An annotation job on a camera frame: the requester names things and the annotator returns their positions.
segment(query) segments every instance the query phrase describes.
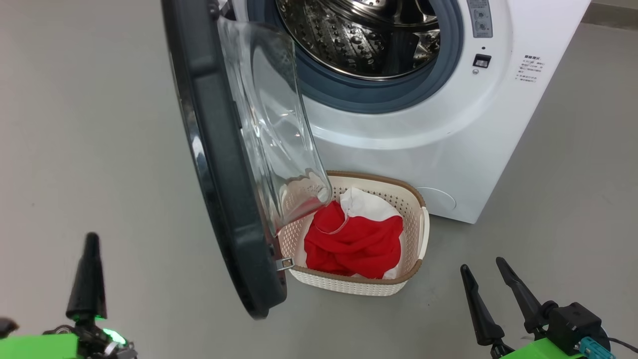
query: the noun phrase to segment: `brown basket rim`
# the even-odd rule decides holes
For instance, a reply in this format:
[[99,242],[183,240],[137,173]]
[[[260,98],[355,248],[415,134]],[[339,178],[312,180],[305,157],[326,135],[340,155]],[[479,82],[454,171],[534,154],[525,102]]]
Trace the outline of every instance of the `brown basket rim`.
[[[398,179],[384,177],[384,176],[378,176],[376,174],[364,174],[364,173],[348,172],[348,171],[326,171],[326,174],[328,174],[328,177],[332,176],[332,177],[359,178],[359,179],[362,179],[362,180],[371,180],[371,181],[383,182],[383,183],[388,183],[390,185],[403,187],[403,188],[407,189],[408,191],[410,191],[410,193],[412,193],[414,195],[414,197],[417,198],[417,201],[419,202],[421,207],[425,207],[426,206],[426,202],[423,200],[423,197],[421,196],[421,194],[419,193],[419,191],[416,188],[414,188],[414,187],[410,186],[409,184],[407,184],[406,182],[398,180]],[[403,282],[407,281],[408,279],[412,278],[419,271],[419,268],[421,267],[422,262],[423,262],[422,259],[417,259],[417,261],[412,266],[412,269],[410,269],[410,271],[408,273],[405,273],[404,275],[402,275],[402,276],[400,276],[398,278],[395,278],[395,279],[353,278],[353,277],[346,277],[344,275],[325,273],[325,272],[322,272],[322,271],[312,270],[310,268],[301,267],[301,266],[294,266],[291,269],[292,270],[296,270],[296,271],[300,271],[302,273],[316,275],[317,277],[323,277],[323,278],[334,279],[334,280],[341,280],[343,282],[361,283],[361,284],[381,284],[381,285],[385,285],[385,286],[391,286],[391,285],[394,285],[394,284],[403,283]]]

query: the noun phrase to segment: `stainless steel drum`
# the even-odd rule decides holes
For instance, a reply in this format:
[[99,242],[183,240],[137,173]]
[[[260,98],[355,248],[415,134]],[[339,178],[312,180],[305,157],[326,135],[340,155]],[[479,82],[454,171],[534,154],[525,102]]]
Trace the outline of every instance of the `stainless steel drum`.
[[436,59],[438,21],[427,0],[276,0],[288,32],[339,73],[388,80]]

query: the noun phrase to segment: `transparent glass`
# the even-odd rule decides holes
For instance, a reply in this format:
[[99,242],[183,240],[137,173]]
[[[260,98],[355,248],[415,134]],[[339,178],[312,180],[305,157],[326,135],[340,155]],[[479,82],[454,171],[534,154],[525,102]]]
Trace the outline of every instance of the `transparent glass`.
[[294,42],[262,24],[220,18],[218,27],[258,200],[276,235],[332,197],[297,87]]

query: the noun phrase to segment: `black cable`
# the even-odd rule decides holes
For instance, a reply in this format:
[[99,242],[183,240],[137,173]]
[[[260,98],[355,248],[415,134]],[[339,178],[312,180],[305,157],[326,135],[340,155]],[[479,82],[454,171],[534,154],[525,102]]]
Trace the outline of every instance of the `black cable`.
[[638,348],[633,346],[633,345],[631,345],[631,344],[627,344],[627,343],[623,342],[622,340],[618,340],[616,338],[607,338],[607,339],[609,339],[610,342],[618,343],[618,344],[620,344],[622,346],[625,346],[625,347],[629,348],[629,350],[633,351],[634,353],[638,353]]

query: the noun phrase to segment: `red cloth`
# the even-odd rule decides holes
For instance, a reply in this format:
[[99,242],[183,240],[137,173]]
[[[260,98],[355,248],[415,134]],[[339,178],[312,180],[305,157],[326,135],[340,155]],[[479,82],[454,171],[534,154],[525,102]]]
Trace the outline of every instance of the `red cloth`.
[[345,214],[337,201],[315,213],[304,242],[308,268],[381,279],[399,263],[401,216],[381,222],[365,217],[350,217],[344,221]]

